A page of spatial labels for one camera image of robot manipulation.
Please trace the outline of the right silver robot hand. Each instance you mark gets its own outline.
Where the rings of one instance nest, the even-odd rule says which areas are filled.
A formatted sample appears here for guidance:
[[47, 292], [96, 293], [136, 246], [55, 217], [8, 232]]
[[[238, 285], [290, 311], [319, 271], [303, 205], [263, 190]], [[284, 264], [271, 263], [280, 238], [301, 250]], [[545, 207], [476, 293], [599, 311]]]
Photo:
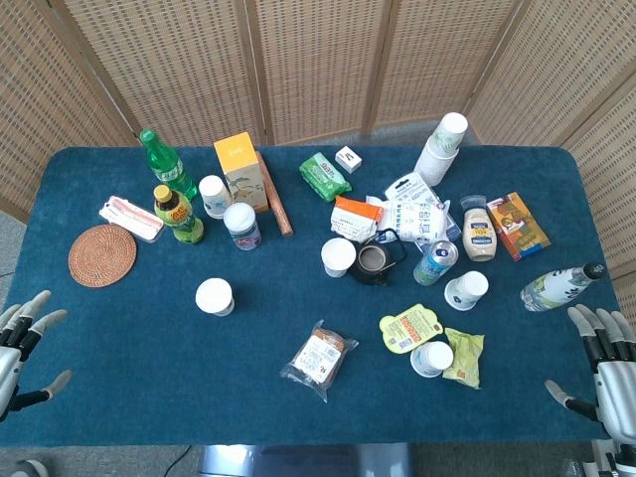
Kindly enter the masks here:
[[551, 396], [563, 407], [601, 423], [619, 445], [635, 444], [635, 332], [624, 315], [582, 304], [567, 309], [577, 328], [596, 389], [592, 404], [566, 393], [556, 382], [545, 381]]

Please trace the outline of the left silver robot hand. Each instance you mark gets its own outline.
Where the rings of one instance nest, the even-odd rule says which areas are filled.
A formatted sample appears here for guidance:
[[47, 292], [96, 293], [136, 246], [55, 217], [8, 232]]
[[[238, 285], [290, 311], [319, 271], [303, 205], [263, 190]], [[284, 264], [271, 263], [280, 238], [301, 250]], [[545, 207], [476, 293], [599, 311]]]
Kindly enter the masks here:
[[11, 412], [51, 400], [72, 377], [71, 370], [61, 372], [49, 385], [29, 393], [19, 393], [19, 380], [45, 332], [68, 316], [65, 309], [55, 310], [36, 320], [38, 313], [52, 296], [42, 290], [24, 304], [14, 304], [1, 314], [1, 421]]

